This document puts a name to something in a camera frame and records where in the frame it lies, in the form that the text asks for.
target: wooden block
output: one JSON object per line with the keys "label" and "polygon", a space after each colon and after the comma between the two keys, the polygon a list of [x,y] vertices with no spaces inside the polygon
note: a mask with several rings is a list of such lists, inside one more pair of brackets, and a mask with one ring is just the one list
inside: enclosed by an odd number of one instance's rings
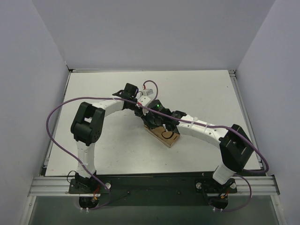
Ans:
{"label": "wooden block", "polygon": [[179,139],[180,135],[174,133],[173,137],[170,139],[165,139],[164,137],[170,137],[172,135],[172,132],[164,132],[165,129],[163,127],[158,127],[155,129],[149,129],[148,127],[145,126],[145,129],[152,134],[154,137],[156,137],[158,140],[160,140],[162,143],[164,143],[166,146],[169,148],[172,147],[175,142]]}

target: white table surface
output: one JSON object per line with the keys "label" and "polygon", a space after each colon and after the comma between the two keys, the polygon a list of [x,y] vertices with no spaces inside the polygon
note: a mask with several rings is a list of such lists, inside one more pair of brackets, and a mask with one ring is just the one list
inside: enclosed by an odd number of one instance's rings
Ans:
{"label": "white table surface", "polygon": [[[215,125],[231,127],[235,123],[248,135],[227,70],[72,73],[65,101],[83,96],[109,97],[124,89],[126,83],[141,89],[149,79],[157,83],[158,99],[171,111],[180,110]],[[146,86],[155,89],[151,83]],[[77,147],[70,128],[81,102],[63,106],[55,134],[56,141],[75,155]],[[143,121],[131,110],[105,118],[95,147],[97,174],[214,171],[221,160],[220,150],[186,135],[168,148],[144,129]],[[245,168],[260,169],[255,154]],[[77,161],[53,145],[46,176],[67,175],[76,169]]]}

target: white wall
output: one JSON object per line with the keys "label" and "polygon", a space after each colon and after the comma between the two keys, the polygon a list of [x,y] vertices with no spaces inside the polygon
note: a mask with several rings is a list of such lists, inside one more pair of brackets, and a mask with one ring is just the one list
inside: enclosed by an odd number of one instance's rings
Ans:
{"label": "white wall", "polygon": [[300,184],[300,1],[276,0],[237,79],[260,151],[289,224],[298,225]]}
{"label": "white wall", "polygon": [[31,0],[0,1],[0,224],[19,223],[68,70]]}
{"label": "white wall", "polygon": [[33,0],[69,68],[236,69],[274,0]]}

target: glass panel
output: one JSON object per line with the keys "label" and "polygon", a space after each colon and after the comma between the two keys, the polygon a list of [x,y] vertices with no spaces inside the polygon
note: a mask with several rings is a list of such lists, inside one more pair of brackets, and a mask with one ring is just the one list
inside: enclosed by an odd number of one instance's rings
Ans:
{"label": "glass panel", "polygon": [[[228,208],[243,204],[247,196],[230,196]],[[270,196],[253,196],[251,203],[238,211],[213,212],[210,206],[118,206],[80,212],[78,197],[37,197],[30,225],[66,224],[204,224],[277,225]]]}

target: bolt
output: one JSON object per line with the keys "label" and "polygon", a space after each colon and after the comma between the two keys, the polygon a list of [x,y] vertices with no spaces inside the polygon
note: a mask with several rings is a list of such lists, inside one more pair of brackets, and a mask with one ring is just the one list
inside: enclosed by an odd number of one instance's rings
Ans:
{"label": "bolt", "polygon": [[112,186],[112,185],[111,185],[110,183],[106,183],[105,186],[106,186],[108,189],[111,189],[111,186]]}
{"label": "bolt", "polygon": [[230,185],[230,188],[235,189],[236,188],[236,184],[233,183],[232,185]]}
{"label": "bolt", "polygon": [[196,183],[196,188],[201,189],[201,185],[202,185],[202,183],[200,183],[200,182]]}

